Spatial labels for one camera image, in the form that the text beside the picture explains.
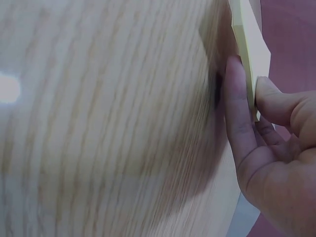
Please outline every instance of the fingernail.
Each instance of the fingernail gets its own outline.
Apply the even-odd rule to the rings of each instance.
[[[258,87],[263,87],[264,90],[276,90],[281,92],[268,77],[259,77],[257,81],[257,88]]]

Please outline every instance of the yellow paper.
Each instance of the yellow paper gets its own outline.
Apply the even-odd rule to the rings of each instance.
[[[255,108],[258,77],[268,77],[271,53],[263,40],[249,0],[230,0],[232,29],[236,38],[242,64],[246,72],[247,96],[254,120],[260,119]]]

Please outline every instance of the finger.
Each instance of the finger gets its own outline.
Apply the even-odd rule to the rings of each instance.
[[[237,57],[230,57],[227,61],[224,105],[227,136],[238,167],[257,147],[257,142],[249,115],[245,71]]]
[[[268,78],[259,78],[256,104],[261,114],[272,123],[291,127],[302,148],[316,145],[316,93],[281,93]]]
[[[284,143],[284,139],[275,131],[272,124],[263,116],[261,116],[260,121],[256,123],[256,128],[268,146]]]

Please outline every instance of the skin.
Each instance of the skin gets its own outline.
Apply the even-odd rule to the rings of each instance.
[[[259,78],[260,122],[249,113],[245,71],[230,57],[224,80],[227,135],[244,196],[286,236],[316,236],[316,91],[284,94]],[[271,123],[292,134],[284,141]]]

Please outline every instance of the wood grain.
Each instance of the wood grain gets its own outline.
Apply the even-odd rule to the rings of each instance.
[[[213,105],[225,9],[0,0],[0,70],[22,88],[0,104],[0,236],[225,236],[239,196]]]

